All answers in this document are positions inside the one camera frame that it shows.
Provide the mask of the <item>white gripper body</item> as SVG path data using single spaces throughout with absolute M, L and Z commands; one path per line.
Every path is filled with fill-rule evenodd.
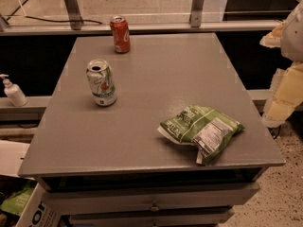
M 294 8 L 284 22 L 281 54 L 291 61 L 303 62 L 303 1 Z

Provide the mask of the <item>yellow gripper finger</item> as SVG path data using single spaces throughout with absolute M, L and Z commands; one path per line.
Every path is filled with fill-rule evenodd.
M 302 102 L 303 63 L 293 62 L 286 70 L 276 70 L 263 108 L 262 124 L 267 128 L 279 127 Z
M 263 36 L 259 44 L 269 48 L 275 48 L 275 47 L 282 48 L 284 30 L 285 30 L 285 22 L 281 22 L 271 32 Z

